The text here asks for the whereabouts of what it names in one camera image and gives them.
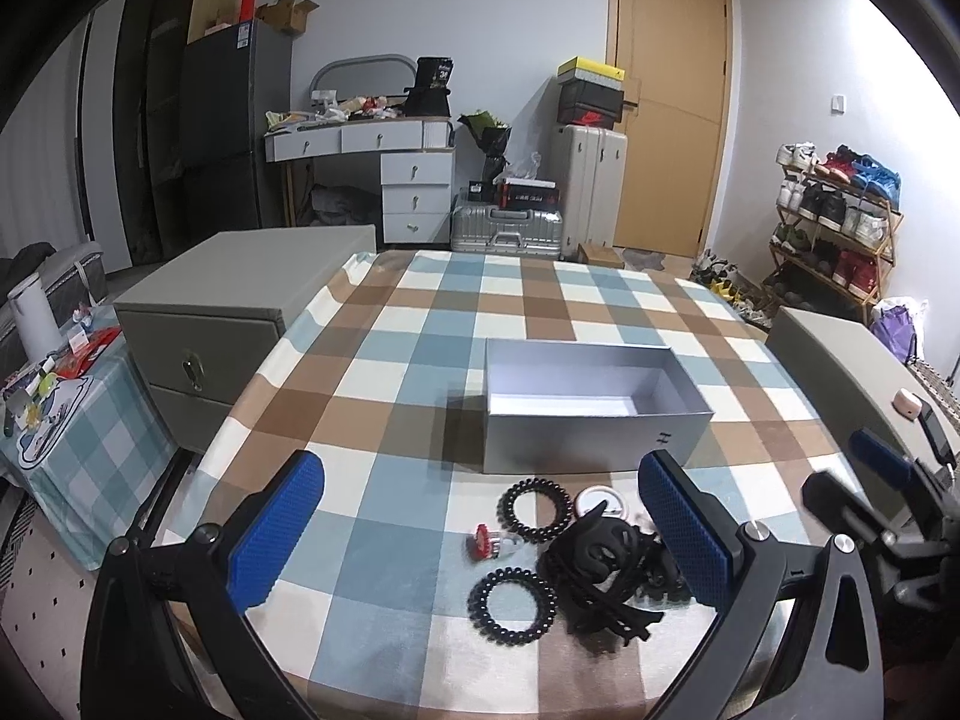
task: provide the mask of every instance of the silver suitcase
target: silver suitcase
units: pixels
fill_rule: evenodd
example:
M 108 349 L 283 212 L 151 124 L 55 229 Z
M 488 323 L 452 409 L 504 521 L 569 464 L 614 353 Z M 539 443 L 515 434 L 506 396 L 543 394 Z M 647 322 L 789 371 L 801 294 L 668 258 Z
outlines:
M 556 260 L 562 234 L 559 211 L 503 211 L 497 205 L 469 202 L 453 211 L 450 248 Z

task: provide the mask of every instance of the drawer handle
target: drawer handle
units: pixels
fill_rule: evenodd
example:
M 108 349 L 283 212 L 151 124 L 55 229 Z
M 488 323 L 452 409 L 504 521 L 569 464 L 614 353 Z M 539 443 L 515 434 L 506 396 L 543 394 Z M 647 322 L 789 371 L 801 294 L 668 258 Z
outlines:
M 193 386 L 194 391 L 202 391 L 203 363 L 200 362 L 200 358 L 194 352 L 187 352 L 182 365 L 184 366 L 184 373 L 190 380 L 190 384 Z

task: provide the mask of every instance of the silver box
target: silver box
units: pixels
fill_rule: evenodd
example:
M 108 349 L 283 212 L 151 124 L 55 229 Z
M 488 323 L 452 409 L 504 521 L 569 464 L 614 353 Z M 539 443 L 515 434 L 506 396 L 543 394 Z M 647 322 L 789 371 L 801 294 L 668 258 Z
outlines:
M 636 470 L 654 449 L 686 463 L 713 412 L 666 346 L 487 341 L 485 473 Z

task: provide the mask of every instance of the white desk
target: white desk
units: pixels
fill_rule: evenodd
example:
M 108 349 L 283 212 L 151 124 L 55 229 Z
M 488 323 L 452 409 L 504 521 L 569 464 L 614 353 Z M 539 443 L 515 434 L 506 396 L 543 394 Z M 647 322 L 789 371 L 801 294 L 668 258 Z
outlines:
M 264 145 L 268 162 L 379 151 L 384 242 L 446 244 L 453 204 L 449 127 L 450 119 L 434 117 L 345 122 L 268 135 Z M 285 179 L 289 191 L 289 170 Z

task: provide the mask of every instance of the plaid tablecloth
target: plaid tablecloth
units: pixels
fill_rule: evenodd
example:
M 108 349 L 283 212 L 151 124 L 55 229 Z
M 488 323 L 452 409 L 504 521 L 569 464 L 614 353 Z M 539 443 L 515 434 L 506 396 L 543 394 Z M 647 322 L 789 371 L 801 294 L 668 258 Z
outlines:
M 94 309 L 94 329 L 116 324 L 112 306 Z M 107 545 L 133 523 L 176 450 L 133 368 L 121 334 L 90 367 L 89 391 L 47 457 L 17 460 L 17 435 L 0 436 L 4 472 L 25 488 L 80 565 L 93 570 Z
M 223 522 L 299 447 L 326 489 L 267 602 L 248 619 L 321 717 L 641 717 L 713 619 L 667 608 L 647 642 L 579 640 L 562 618 L 534 644 L 477 635 L 467 594 L 496 565 L 533 567 L 536 547 L 473 563 L 467 535 L 496 523 L 520 477 L 480 472 L 486 338 L 559 338 L 673 348 L 715 412 L 688 466 L 738 520 L 786 541 L 823 541 L 798 512 L 800 484 L 846 461 L 784 369 L 727 306 L 665 274 L 473 256 L 355 256 L 261 365 L 171 513 L 164 540 Z M 635 474 L 553 477 L 571 494 L 612 484 L 645 512 Z M 517 512 L 551 512 L 523 496 Z M 522 590 L 491 611 L 522 624 Z M 778 615 L 760 660 L 784 620 Z

